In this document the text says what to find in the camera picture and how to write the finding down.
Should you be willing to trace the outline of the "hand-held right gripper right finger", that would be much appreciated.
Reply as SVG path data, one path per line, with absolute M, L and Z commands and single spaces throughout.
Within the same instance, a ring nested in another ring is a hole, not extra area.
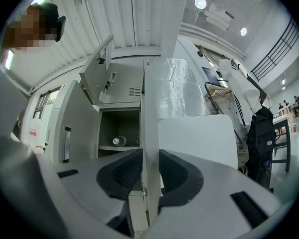
M 165 194 L 151 239 L 261 238 L 281 203 L 238 170 L 175 151 L 159 151 Z

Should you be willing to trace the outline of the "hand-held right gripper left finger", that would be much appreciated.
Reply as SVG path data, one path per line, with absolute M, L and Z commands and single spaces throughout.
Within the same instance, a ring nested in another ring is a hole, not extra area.
M 55 170 L 68 192 L 96 220 L 134 237 L 129 194 L 141 177 L 143 149 L 132 149 Z

